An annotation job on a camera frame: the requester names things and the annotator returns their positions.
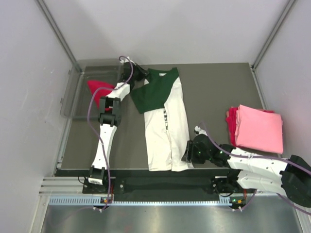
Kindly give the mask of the white and green t-shirt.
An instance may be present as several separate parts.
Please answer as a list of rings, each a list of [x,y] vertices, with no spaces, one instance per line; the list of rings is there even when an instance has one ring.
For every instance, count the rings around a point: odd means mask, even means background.
[[[148,69],[143,86],[130,95],[138,112],[144,115],[148,169],[192,169],[192,163],[182,161],[190,134],[178,69]]]

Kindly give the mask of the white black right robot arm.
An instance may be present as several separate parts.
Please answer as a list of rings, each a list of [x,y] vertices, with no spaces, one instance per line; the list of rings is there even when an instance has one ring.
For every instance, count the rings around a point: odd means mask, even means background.
[[[300,156],[289,159],[251,153],[229,144],[216,144],[201,133],[187,142],[183,162],[229,168],[227,187],[232,192],[258,189],[286,196],[303,207],[311,206],[311,167]]]

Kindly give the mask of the pink t-shirt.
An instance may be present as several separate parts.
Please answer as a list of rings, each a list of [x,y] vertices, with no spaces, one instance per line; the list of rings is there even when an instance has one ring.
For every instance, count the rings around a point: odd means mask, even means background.
[[[282,124],[280,114],[240,105],[236,114],[236,146],[282,154]]]

